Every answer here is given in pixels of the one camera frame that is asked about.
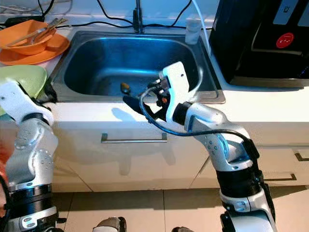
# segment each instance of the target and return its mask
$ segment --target kitchen counter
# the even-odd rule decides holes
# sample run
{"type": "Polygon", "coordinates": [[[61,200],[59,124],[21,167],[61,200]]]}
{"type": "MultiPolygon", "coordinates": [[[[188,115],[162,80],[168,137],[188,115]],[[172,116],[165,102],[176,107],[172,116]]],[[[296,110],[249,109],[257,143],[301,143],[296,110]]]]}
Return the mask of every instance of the kitchen counter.
{"type": "MultiPolygon", "coordinates": [[[[58,33],[69,40],[78,30],[101,30],[112,32],[132,32],[132,29],[117,29],[108,26],[92,26],[80,28],[59,29],[58,33]]],[[[146,33],[184,33],[183,29],[147,29],[146,33]]],[[[46,68],[48,74],[53,71],[60,56],[39,64],[46,68]]],[[[211,107],[223,111],[233,122],[309,122],[309,109],[306,99],[309,97],[309,87],[303,89],[273,89],[259,87],[238,87],[229,85],[223,78],[215,57],[214,65],[220,85],[224,91],[226,103],[210,104],[211,107]]],[[[119,121],[113,115],[113,108],[120,108],[131,114],[131,117],[121,119],[146,121],[143,116],[133,112],[124,103],[82,103],[60,102],[48,104],[52,109],[55,121],[119,121]]]]}

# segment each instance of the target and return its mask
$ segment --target floor tile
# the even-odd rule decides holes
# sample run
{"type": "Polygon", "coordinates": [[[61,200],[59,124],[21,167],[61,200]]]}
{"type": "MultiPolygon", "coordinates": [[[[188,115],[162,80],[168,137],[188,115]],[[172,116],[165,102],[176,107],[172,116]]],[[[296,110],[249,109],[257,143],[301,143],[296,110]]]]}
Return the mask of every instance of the floor tile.
{"type": "MultiPolygon", "coordinates": [[[[53,204],[59,211],[59,217],[67,218],[74,193],[53,193],[53,204]]],[[[57,228],[65,229],[66,223],[57,224],[57,228]]]]}
{"type": "Polygon", "coordinates": [[[276,209],[276,225],[280,232],[307,232],[309,190],[301,187],[271,189],[276,209]]]}
{"type": "Polygon", "coordinates": [[[185,226],[195,232],[219,232],[222,230],[221,207],[218,189],[165,190],[166,232],[185,226]]]}
{"type": "Polygon", "coordinates": [[[108,217],[124,217],[127,232],[164,232],[163,191],[75,193],[65,232],[91,232],[108,217]]]}

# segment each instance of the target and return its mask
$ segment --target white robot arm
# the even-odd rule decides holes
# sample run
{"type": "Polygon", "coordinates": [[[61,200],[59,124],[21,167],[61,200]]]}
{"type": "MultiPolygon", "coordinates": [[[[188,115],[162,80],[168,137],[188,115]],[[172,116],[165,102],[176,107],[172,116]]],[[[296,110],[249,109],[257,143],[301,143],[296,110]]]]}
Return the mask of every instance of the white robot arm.
{"type": "Polygon", "coordinates": [[[148,86],[139,100],[125,96],[124,102],[161,130],[194,136],[205,146],[217,172],[220,198],[226,209],[221,215],[224,232],[276,232],[274,205],[258,169],[258,151],[247,131],[229,122],[219,110],[187,102],[188,90],[183,64],[177,62],[164,68],[160,78],[148,86]],[[143,102],[150,91],[157,95],[157,105],[162,107],[157,113],[143,102]],[[187,133],[165,128],[156,118],[181,124],[187,133]]]}
{"type": "Polygon", "coordinates": [[[0,85],[0,105],[19,126],[14,153],[6,163],[9,215],[0,228],[7,232],[54,228],[58,213],[51,202],[51,183],[58,139],[51,129],[53,115],[15,81],[0,85]]]}

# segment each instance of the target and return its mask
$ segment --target green plate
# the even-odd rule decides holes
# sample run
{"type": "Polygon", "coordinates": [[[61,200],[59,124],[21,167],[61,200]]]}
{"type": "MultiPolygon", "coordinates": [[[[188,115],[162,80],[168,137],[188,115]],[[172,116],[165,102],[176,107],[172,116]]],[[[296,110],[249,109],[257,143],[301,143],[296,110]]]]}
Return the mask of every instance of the green plate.
{"type": "MultiPolygon", "coordinates": [[[[0,68],[0,85],[4,82],[15,80],[30,97],[36,98],[45,85],[46,70],[36,65],[14,65],[0,68]]],[[[5,111],[0,107],[0,116],[5,111]]]]}

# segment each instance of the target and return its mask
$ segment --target drawer handle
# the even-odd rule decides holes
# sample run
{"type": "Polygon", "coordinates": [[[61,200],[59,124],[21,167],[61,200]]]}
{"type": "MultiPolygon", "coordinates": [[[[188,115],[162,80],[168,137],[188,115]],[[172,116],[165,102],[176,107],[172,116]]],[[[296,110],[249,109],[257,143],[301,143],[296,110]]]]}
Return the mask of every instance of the drawer handle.
{"type": "Polygon", "coordinates": [[[302,158],[301,154],[299,152],[295,153],[296,158],[298,161],[303,162],[303,161],[309,161],[309,158],[302,158]]]}
{"type": "Polygon", "coordinates": [[[265,181],[287,181],[287,180],[297,180],[294,173],[291,173],[291,178],[278,178],[278,179],[264,179],[265,181]]]}
{"type": "Polygon", "coordinates": [[[140,144],[140,143],[167,143],[168,136],[162,133],[161,139],[108,139],[108,133],[103,133],[101,137],[102,144],[140,144]]]}

